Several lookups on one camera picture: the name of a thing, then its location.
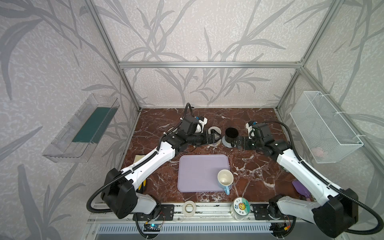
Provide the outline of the black mug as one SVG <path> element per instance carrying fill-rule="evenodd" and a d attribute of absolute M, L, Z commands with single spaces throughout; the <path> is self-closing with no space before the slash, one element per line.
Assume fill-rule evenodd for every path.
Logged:
<path fill-rule="evenodd" d="M 227 128 L 225 131 L 225 141 L 228 143 L 232 148 L 237 145 L 239 137 L 239 131 L 235 128 Z"/>

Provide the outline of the grey round coaster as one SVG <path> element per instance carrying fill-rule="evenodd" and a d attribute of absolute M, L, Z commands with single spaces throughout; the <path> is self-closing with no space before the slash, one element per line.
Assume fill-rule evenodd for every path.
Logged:
<path fill-rule="evenodd" d="M 222 143 L 227 148 L 236 148 L 236 143 L 228 143 L 225 138 L 222 138 Z"/>

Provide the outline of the white mug blue handle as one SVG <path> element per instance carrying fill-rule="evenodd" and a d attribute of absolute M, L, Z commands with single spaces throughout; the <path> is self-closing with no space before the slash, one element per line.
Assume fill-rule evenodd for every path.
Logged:
<path fill-rule="evenodd" d="M 217 179 L 220 187 L 224 190 L 227 196 L 230 195 L 231 186 L 234 181 L 234 176 L 229 170 L 220 170 Z"/>

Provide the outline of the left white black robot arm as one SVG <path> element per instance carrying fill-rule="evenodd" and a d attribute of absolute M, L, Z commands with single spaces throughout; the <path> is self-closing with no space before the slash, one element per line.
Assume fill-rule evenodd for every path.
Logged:
<path fill-rule="evenodd" d="M 177 126 L 164 133 L 155 149 L 138 162 L 118 171 L 108 172 L 104 185 L 86 203 L 90 213 L 114 213 L 118 219 L 130 214 L 145 214 L 157 218 L 161 203 L 150 195 L 138 193 L 144 181 L 164 163 L 185 151 L 188 146 L 215 144 L 221 139 L 216 130 L 206 130 L 208 120 L 186 116 Z"/>

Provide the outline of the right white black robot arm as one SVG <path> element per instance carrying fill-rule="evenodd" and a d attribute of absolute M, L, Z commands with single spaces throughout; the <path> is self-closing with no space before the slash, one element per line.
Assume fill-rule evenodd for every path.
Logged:
<path fill-rule="evenodd" d="M 262 153 L 276 161 L 303 184 L 315 199 L 315 202 L 306 202 L 288 196 L 275 197 L 271 202 L 274 212 L 313 223 L 330 238 L 336 238 L 342 233 L 374 235 L 383 230 L 384 221 L 378 213 L 360 202 L 353 190 L 343 190 L 308 165 L 298 154 L 294 142 L 275 140 L 269 124 L 270 121 L 246 123 L 246 137 L 240 136 L 237 129 L 226 129 L 223 140 L 232 148 Z M 358 222 L 359 208 L 376 218 L 378 223 L 374 228 L 351 229 Z"/>

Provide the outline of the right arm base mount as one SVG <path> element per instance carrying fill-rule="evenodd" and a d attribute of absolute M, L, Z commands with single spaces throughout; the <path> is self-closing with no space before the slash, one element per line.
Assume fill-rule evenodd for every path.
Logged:
<path fill-rule="evenodd" d="M 251 212 L 254 214 L 255 220 L 293 220 L 290 215 L 283 215 L 276 206 L 271 206 L 268 203 L 251 204 Z"/>

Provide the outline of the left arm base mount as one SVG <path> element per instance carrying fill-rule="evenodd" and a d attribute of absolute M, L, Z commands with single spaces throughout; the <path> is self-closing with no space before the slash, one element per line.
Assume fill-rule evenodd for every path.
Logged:
<path fill-rule="evenodd" d="M 136 221 L 172 221 L 175 213 L 175 205 L 161 204 L 157 205 L 154 210 L 146 215 L 144 213 L 134 214 L 133 220 Z"/>

